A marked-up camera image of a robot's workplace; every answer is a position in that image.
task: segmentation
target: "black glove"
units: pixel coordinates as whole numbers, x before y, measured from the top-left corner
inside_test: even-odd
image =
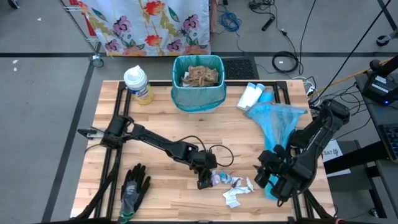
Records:
[[[134,216],[150,186],[149,176],[145,179],[144,184],[142,184],[145,177],[145,168],[145,166],[138,164],[126,174],[124,184],[122,185],[122,207],[118,218],[119,224],[127,223]]]

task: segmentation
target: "wooden table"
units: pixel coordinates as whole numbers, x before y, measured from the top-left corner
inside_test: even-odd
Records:
[[[291,104],[309,110],[302,81],[286,82]],[[118,83],[103,82],[94,127],[107,128],[113,115]],[[241,206],[229,208],[222,196],[230,189],[229,185],[219,184],[210,189],[198,190],[197,175],[187,166],[174,162],[163,151],[148,144],[128,141],[123,147],[113,219],[117,219],[121,208],[119,196],[126,172],[138,163],[147,166],[147,175],[152,179],[150,189],[134,220],[286,221],[287,217],[295,217],[292,200],[278,208],[276,201],[266,199],[264,191],[253,181],[256,170],[252,165],[259,164],[257,157],[264,150],[264,135],[253,120],[245,117],[243,112],[236,108],[244,86],[229,86],[225,102],[211,114],[182,113],[172,103],[171,86],[153,88],[155,100],[145,106],[132,101],[129,115],[147,129],[173,141],[187,135],[197,135],[205,142],[206,147],[213,144],[229,147],[235,156],[234,164],[230,167],[219,167],[217,171],[230,172],[235,177],[249,177],[255,190],[250,194],[238,195]],[[310,113],[301,116],[297,128],[306,127],[311,120]],[[99,141],[89,141],[88,146],[98,144]],[[189,142],[199,143],[194,139],[189,139]],[[230,162],[231,156],[227,150],[217,148],[213,152],[219,163]],[[71,217],[78,215],[97,192],[104,154],[105,148],[101,146],[94,147],[86,153]],[[333,215],[335,209],[321,159],[318,161],[317,176],[310,190],[325,210]],[[105,194],[104,198],[103,213],[106,210],[108,194]],[[303,217],[306,217],[304,199],[302,196],[299,199]]]

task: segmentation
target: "blue plastic bag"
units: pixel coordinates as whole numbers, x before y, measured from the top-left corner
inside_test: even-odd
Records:
[[[218,84],[209,87],[183,87],[182,78],[188,67],[206,66],[217,69]],[[216,55],[186,55],[174,60],[172,99],[182,111],[197,112],[216,108],[226,98],[225,71],[223,61]]]
[[[299,117],[307,113],[307,110],[284,104],[272,104],[269,102],[256,103],[247,112],[246,116],[253,119],[261,126],[265,135],[265,149],[274,152],[274,147],[280,144],[286,148],[291,132],[295,129]],[[275,185],[278,177],[271,175],[269,180]],[[264,191],[268,199],[277,200],[271,195],[270,184]]]

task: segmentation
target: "teal trash bin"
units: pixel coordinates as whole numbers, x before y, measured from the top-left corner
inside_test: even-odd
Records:
[[[217,86],[183,87],[182,78],[188,67],[206,66],[217,69]],[[172,74],[172,99],[176,107],[187,113],[208,113],[222,104],[226,97],[225,70],[223,61],[216,55],[186,55],[174,60]]]

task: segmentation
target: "black mat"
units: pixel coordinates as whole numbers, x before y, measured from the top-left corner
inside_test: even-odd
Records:
[[[223,58],[225,76],[228,80],[258,80],[254,57]]]

